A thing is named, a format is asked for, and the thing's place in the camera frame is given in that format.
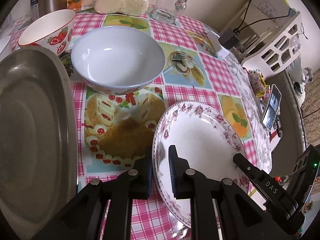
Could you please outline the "white floral plate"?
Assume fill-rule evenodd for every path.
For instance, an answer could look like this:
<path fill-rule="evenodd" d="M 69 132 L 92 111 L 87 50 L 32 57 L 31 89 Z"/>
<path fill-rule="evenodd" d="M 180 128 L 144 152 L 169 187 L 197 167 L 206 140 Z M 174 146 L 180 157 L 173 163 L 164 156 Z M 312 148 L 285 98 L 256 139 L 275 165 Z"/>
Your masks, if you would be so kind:
<path fill-rule="evenodd" d="M 189 200 L 174 197 L 169 168 L 169 147 L 207 178 L 231 178 L 245 192 L 249 179 L 233 163 L 237 153 L 245 154 L 231 124 L 213 107 L 195 101 L 170 106 L 161 117 L 153 139 L 153 172 L 156 186 L 170 213 L 183 225 L 191 226 Z"/>

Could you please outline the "strawberry pattern bowl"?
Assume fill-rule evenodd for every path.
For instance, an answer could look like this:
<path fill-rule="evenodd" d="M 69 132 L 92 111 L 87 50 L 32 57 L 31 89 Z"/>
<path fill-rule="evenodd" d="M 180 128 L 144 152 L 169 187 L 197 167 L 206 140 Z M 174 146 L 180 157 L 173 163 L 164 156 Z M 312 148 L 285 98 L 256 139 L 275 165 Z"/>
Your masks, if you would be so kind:
<path fill-rule="evenodd" d="M 72 9 L 50 12 L 24 30 L 18 39 L 18 46 L 43 47 L 59 56 L 71 42 L 75 18 L 76 12 Z"/>

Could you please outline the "white plain bowl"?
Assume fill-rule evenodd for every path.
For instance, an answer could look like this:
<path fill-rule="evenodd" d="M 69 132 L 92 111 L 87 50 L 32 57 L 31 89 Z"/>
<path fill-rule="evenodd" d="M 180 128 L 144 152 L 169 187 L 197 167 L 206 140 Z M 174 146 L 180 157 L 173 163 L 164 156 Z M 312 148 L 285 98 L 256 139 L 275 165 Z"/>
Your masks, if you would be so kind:
<path fill-rule="evenodd" d="M 5 36 L 0 40 L 1 59 L 11 53 L 10 38 L 10 36 Z"/>

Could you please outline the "checkered picture tablecloth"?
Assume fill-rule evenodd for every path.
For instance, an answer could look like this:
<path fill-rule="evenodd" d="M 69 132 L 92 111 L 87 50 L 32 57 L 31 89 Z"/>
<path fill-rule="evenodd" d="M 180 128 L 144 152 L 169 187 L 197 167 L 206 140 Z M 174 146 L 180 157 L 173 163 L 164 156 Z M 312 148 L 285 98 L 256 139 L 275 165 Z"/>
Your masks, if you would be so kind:
<path fill-rule="evenodd" d="M 221 58 L 215 54 L 207 37 L 211 32 L 210 27 L 187 16 L 180 17 L 170 25 L 159 23 L 147 14 L 103 15 L 88 11 L 78 13 L 71 25 L 63 25 L 43 39 L 33 41 L 33 45 L 44 45 L 57 53 L 71 79 L 77 126 L 76 163 L 80 188 L 94 177 L 103 181 L 114 179 L 135 161 L 133 157 L 102 155 L 90 151 L 84 141 L 89 130 L 85 124 L 85 101 L 95 95 L 95 91 L 85 85 L 71 65 L 70 52 L 78 38 L 94 29 L 112 25 L 135 28 L 155 38 L 167 59 L 180 54 L 191 56 L 196 68 L 183 74 L 180 69 L 166 66 L 164 73 L 143 90 L 129 92 L 124 96 L 112 95 L 111 101 L 121 109 L 135 110 L 139 104 L 139 96 L 148 98 L 150 103 L 144 113 L 145 119 L 150 117 L 151 112 L 161 116 L 165 107 L 179 101 L 195 100 L 206 103 L 223 113 L 232 124 L 249 161 L 270 172 L 270 137 L 263 131 L 260 123 L 247 75 L 234 55 Z"/>

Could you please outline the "smartphone on stand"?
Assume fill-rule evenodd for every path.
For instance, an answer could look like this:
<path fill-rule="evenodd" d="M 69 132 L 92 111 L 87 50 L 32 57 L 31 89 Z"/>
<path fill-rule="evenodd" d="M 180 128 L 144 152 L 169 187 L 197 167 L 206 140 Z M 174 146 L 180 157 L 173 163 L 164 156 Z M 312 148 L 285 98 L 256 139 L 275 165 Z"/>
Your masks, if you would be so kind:
<path fill-rule="evenodd" d="M 267 105 L 264 109 L 262 123 L 270 131 L 274 121 L 277 117 L 277 113 L 281 102 L 281 92 L 275 84 L 271 85 L 271 92 L 268 98 Z"/>

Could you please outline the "colourful candy packet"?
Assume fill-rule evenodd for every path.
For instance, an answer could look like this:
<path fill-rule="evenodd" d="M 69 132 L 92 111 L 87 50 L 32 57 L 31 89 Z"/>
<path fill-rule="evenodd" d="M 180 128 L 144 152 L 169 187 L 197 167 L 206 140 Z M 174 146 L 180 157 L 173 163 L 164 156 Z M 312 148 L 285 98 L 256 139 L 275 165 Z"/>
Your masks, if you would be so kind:
<path fill-rule="evenodd" d="M 250 70 L 248 78 L 255 96 L 262 98 L 266 94 L 266 83 L 263 76 L 257 70 Z"/>

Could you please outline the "pale blue bowl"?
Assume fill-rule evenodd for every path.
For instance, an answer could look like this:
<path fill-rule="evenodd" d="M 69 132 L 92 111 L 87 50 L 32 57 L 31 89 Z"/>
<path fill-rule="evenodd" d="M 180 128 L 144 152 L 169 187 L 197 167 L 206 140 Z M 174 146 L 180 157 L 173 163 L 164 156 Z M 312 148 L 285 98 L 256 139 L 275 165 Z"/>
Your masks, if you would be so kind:
<path fill-rule="evenodd" d="M 125 95 L 144 88 L 163 72 L 161 46 L 131 27 L 94 29 L 77 39 L 71 61 L 85 84 L 104 94 Z"/>

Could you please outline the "black power adapter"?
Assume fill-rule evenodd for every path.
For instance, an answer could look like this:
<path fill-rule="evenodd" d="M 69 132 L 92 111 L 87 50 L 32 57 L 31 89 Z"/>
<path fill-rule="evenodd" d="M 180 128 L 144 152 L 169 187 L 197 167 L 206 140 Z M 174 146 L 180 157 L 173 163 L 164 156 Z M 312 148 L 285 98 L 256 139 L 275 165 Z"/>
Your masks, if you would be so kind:
<path fill-rule="evenodd" d="M 230 50 L 236 46 L 240 40 L 232 29 L 227 29 L 220 37 L 219 42 L 225 49 Z"/>

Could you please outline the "clear glass mug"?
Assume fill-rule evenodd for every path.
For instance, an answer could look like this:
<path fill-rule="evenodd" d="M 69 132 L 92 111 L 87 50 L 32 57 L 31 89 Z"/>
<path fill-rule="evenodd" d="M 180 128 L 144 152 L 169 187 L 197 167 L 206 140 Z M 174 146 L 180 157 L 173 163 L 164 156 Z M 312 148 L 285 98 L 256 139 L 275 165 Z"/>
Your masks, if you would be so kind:
<path fill-rule="evenodd" d="M 188 0 L 157 0 L 149 15 L 161 23 L 174 24 L 183 15 Z"/>

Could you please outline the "pack of white buns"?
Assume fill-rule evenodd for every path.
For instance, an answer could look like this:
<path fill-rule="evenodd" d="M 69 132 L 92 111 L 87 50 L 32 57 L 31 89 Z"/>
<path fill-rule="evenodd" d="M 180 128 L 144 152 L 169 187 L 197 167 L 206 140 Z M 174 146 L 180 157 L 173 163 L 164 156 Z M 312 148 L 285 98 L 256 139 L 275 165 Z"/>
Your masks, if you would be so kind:
<path fill-rule="evenodd" d="M 94 9 L 99 14 L 122 13 L 131 16 L 144 14 L 149 0 L 95 0 Z"/>

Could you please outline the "orange snack packet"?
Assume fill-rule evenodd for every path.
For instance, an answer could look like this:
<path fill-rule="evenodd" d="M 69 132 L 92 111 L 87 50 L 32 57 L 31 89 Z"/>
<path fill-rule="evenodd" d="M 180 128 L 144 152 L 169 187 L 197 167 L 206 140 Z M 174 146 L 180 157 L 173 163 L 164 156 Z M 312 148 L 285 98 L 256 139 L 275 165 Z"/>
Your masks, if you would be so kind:
<path fill-rule="evenodd" d="M 86 11 L 94 7 L 95 0 L 68 0 L 67 8 L 76 12 Z"/>

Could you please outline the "white paper box on shelf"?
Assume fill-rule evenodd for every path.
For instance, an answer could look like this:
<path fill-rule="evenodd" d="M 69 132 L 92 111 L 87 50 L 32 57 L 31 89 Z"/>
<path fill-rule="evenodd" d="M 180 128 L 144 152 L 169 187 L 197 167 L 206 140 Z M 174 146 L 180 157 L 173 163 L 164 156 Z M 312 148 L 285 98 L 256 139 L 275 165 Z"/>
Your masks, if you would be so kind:
<path fill-rule="evenodd" d="M 281 27 L 290 12 L 290 7 L 283 0 L 252 0 L 251 5 L 260 10 L 272 22 Z"/>

